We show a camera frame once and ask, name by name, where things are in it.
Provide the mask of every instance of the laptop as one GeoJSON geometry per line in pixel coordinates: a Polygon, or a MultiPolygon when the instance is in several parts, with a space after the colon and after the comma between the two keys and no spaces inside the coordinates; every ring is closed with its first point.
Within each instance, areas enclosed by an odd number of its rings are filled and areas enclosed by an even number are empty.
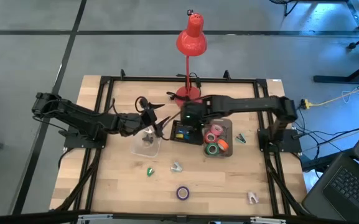
{"type": "Polygon", "coordinates": [[[359,222],[359,141],[338,155],[302,205],[320,218],[359,222]]]}

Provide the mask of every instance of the yellow cable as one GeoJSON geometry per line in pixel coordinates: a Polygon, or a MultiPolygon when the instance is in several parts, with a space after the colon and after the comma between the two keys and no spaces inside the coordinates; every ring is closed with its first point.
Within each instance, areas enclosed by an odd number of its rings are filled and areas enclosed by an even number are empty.
{"type": "Polygon", "coordinates": [[[334,99],[332,99],[332,100],[327,100],[327,101],[325,101],[325,102],[323,102],[323,103],[318,103],[318,104],[313,104],[313,103],[309,102],[307,99],[305,99],[305,107],[306,107],[306,109],[309,109],[311,106],[322,106],[322,105],[324,105],[324,104],[326,104],[326,103],[333,102],[334,100],[341,99],[341,98],[343,98],[344,96],[351,95],[351,94],[356,93],[356,92],[358,92],[358,91],[359,91],[359,88],[358,88],[357,90],[353,90],[353,91],[351,91],[351,92],[349,92],[349,93],[347,93],[347,94],[345,94],[345,95],[343,95],[343,96],[339,96],[339,97],[334,98],[334,99]]]}

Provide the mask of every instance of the green tape roll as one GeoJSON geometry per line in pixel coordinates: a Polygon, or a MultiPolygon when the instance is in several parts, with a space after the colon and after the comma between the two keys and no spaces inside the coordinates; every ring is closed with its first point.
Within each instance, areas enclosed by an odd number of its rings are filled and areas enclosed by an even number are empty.
{"type": "Polygon", "coordinates": [[[210,143],[205,148],[205,151],[207,152],[208,155],[216,156],[219,154],[219,147],[216,143],[210,143]]]}

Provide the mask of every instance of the pink tape roll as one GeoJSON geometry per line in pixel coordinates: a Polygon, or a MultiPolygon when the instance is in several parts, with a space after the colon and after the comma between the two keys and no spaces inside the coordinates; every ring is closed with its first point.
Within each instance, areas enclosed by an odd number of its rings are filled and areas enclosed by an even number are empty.
{"type": "Polygon", "coordinates": [[[218,140],[217,136],[212,134],[210,131],[205,134],[205,142],[214,143],[218,140]]]}
{"type": "Polygon", "coordinates": [[[219,124],[213,124],[213,125],[211,125],[210,131],[212,134],[219,136],[222,134],[223,128],[219,124]]]}

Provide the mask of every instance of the wooden tabletop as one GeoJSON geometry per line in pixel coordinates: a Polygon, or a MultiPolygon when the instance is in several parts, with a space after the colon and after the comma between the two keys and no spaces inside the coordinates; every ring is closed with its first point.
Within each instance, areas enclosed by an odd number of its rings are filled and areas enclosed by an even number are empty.
{"type": "MultiPolygon", "coordinates": [[[[93,110],[98,94],[100,76],[84,76],[77,104],[93,110]]],[[[267,80],[270,95],[283,96],[281,80],[267,80]]],[[[165,103],[156,110],[159,119],[172,116],[178,107],[166,95],[183,83],[177,82],[114,82],[113,97],[119,113],[135,112],[134,102],[145,96],[151,103],[165,103]]],[[[232,98],[253,98],[251,84],[203,83],[202,94],[228,95],[232,98]]],[[[92,202],[94,212],[159,213],[189,215],[272,215],[263,154],[259,150],[256,113],[237,113],[228,117],[233,122],[233,135],[244,133],[246,144],[233,141],[233,155],[224,159],[207,158],[202,146],[175,141],[162,141],[155,158],[131,153],[133,137],[109,135],[101,160],[92,202]],[[178,161],[182,172],[170,167],[178,161]],[[155,173],[148,177],[146,170],[155,173]],[[190,190],[188,200],[180,201],[175,191],[180,186],[190,190]],[[259,203],[250,205],[247,192],[256,192],[259,203]]],[[[165,130],[169,137],[172,124],[165,130]]],[[[62,160],[51,208],[59,206],[78,182],[84,149],[74,149],[62,160]]],[[[298,202],[306,196],[301,164],[290,153],[281,153],[287,188],[298,202]]],[[[88,186],[83,191],[81,208],[85,206],[88,186]]],[[[280,191],[276,185],[279,211],[282,209],[280,191]]]]}

